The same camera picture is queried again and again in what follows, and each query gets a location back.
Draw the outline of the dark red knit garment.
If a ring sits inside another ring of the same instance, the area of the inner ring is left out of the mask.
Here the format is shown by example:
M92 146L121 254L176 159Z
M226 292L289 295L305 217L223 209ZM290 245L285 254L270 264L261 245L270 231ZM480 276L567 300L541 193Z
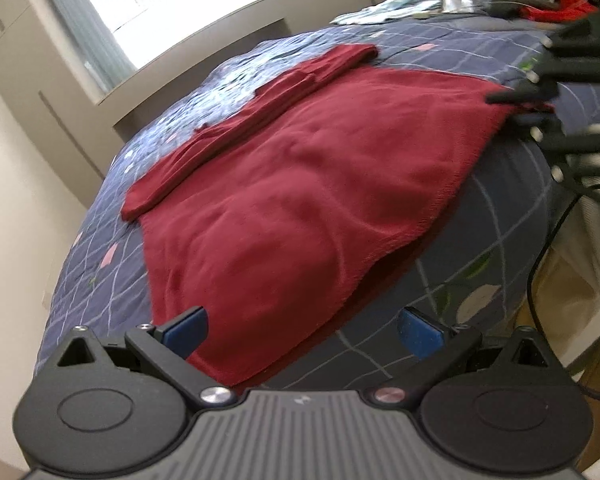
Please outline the dark red knit garment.
M377 53L345 44L299 63L126 193L152 317L203 307L189 361L222 385L266 385L396 284L513 114L486 104L490 81Z

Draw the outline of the bright red cloth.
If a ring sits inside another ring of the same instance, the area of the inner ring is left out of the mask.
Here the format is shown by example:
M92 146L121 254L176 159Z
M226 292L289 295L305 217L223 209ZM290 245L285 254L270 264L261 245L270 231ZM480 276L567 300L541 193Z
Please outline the bright red cloth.
M529 21L565 24L575 22L598 11L598 7L594 6L588 0L550 0L550 3L554 3L554 9L523 6L519 14L522 18Z

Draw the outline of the blue checked floral quilt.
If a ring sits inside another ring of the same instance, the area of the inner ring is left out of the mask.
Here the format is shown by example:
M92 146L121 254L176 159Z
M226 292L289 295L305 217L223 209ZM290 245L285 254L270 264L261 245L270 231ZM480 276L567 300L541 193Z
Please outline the blue checked floral quilt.
M262 42L215 65L192 92L140 130L117 154L56 285L38 359L47 360L74 326L114 338L150 319L140 230L120 209L129 186L197 127L233 114L261 84L334 44L369 42L395 68L478 76L512 86L541 53L533 23L442 16L379 25L332 26ZM268 378L283 390L364 388L404 370L406 307L452 324L500 330L524 298L524 283L567 193L532 143L495 141L480 159L460 204L411 270L343 328Z

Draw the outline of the light blue folded cloth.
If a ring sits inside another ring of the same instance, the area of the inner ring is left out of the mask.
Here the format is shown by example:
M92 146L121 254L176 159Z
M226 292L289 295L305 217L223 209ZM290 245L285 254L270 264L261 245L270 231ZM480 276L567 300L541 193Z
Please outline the light blue folded cloth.
M341 14L330 21L332 25L373 25L409 18L429 11L439 11L441 0L385 0L359 11Z

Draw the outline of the beige window bench cabinet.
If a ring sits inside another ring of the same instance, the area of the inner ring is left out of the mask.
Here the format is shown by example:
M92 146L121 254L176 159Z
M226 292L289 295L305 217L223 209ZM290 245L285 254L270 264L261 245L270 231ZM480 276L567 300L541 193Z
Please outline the beige window bench cabinet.
M262 40L289 33L283 0L250 3L162 52L98 102L96 110L120 138L130 140L195 90L216 66Z

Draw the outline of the left teal curtain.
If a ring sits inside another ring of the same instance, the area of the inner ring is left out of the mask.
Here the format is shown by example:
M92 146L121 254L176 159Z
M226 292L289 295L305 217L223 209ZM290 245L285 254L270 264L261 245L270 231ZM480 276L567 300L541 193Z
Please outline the left teal curtain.
M136 72L91 0L50 2L103 92L114 90Z

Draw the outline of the left beige wardrobe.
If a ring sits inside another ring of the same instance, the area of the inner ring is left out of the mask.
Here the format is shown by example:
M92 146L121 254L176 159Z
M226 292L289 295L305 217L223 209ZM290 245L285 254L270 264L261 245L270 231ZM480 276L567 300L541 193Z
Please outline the left beige wardrobe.
M104 175L52 99L57 55L28 0L0 0L0 93L16 121L60 180L90 206Z

